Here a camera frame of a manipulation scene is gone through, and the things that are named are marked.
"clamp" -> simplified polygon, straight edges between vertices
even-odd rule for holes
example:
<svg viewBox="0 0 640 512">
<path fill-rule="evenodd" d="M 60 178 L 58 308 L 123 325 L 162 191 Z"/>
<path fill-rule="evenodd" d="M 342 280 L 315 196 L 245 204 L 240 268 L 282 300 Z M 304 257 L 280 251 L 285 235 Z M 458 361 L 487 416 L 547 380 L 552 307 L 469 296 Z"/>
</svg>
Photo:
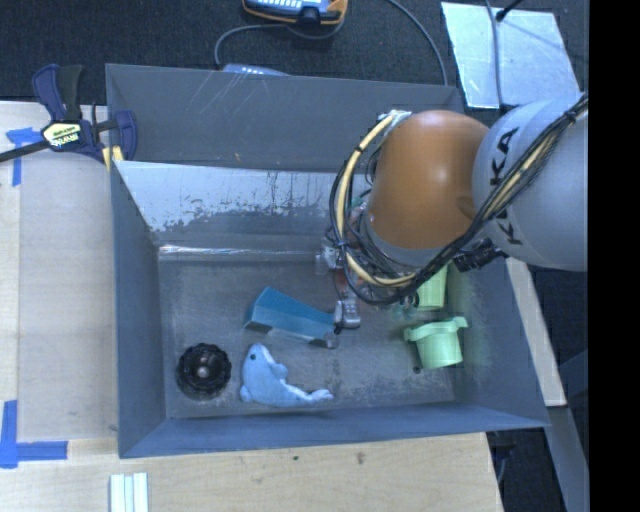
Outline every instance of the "clamp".
<svg viewBox="0 0 640 512">
<path fill-rule="evenodd" d="M 100 133 L 116 128 L 122 157 L 126 160 L 133 157 L 138 141 L 133 112 L 118 110 L 113 119 L 98 123 L 94 107 L 92 122 L 82 118 L 77 101 L 82 70 L 80 65 L 49 64 L 33 76 L 36 98 L 49 112 L 51 122 L 41 130 L 42 141 L 0 153 L 0 163 L 48 148 L 55 152 L 78 153 L 108 165 L 109 150 L 100 141 Z"/>
</svg>

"blue clamp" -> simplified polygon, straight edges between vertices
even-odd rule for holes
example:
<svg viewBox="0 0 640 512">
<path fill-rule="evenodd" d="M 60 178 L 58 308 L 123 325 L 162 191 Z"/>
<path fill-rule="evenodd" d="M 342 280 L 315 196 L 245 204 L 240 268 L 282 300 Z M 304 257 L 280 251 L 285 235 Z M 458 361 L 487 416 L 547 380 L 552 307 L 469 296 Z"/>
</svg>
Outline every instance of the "blue clamp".
<svg viewBox="0 0 640 512">
<path fill-rule="evenodd" d="M 17 418 L 17 400 L 5 402 L 0 437 L 0 468 L 15 469 L 18 463 L 23 461 L 67 459 L 67 441 L 18 443 L 16 441 Z"/>
<path fill-rule="evenodd" d="M 117 111 L 114 119 L 93 124 L 82 119 L 77 103 L 77 83 L 81 66 L 60 67 L 49 64 L 33 76 L 33 90 L 38 102 L 51 116 L 51 123 L 42 130 L 42 136 L 53 151 L 71 151 L 105 163 L 105 145 L 100 142 L 100 132 L 117 128 L 120 133 L 120 149 L 124 158 L 131 159 L 137 146 L 135 120 L 130 110 Z"/>
</svg>

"black round object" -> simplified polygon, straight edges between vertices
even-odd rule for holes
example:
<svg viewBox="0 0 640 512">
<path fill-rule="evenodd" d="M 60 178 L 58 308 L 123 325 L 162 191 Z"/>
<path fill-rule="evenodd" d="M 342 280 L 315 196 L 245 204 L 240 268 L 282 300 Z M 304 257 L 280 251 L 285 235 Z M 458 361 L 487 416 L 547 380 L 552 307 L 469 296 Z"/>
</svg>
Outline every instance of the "black round object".
<svg viewBox="0 0 640 512">
<path fill-rule="evenodd" d="M 178 362 L 176 380 L 182 392 L 195 400 L 218 396 L 231 377 L 231 361 L 216 345 L 189 347 Z"/>
</svg>

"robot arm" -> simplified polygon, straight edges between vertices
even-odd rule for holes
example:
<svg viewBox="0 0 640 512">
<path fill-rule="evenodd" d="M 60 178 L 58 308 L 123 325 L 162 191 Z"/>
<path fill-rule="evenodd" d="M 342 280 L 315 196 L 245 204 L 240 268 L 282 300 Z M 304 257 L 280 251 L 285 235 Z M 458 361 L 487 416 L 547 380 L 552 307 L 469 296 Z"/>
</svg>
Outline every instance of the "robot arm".
<svg viewBox="0 0 640 512">
<path fill-rule="evenodd" d="M 491 130 L 452 112 L 396 126 L 394 115 L 363 139 L 331 195 L 333 242 L 361 299 L 402 300 L 451 261 L 476 268 L 509 255 L 586 270 L 586 95 L 518 107 Z M 390 126 L 371 193 L 349 220 L 355 165 Z"/>
</svg>

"gray bin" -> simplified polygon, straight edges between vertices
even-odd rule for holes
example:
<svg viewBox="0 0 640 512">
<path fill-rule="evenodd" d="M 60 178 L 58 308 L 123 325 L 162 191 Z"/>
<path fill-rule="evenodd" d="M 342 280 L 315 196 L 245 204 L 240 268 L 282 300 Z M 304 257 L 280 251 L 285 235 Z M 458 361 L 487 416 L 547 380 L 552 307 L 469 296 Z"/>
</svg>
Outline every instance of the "gray bin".
<svg viewBox="0 0 640 512">
<path fill-rule="evenodd" d="M 136 160 L 111 172 L 122 457 L 548 423 L 503 261 L 450 272 L 439 315 L 469 323 L 456 366 L 416 371 L 402 330 L 427 319 L 417 312 L 362 305 L 362 326 L 335 350 L 243 328 L 266 286 L 333 309 L 331 277 L 314 272 L 333 174 L 378 114 L 461 111 L 456 89 L 120 65 L 107 67 L 107 86 L 110 109 L 133 110 L 139 127 Z M 174 372 L 202 342 L 229 354 L 232 373 L 219 397 L 199 402 Z M 286 411 L 242 402 L 254 342 L 289 368 L 289 383 L 335 399 Z"/>
</svg>

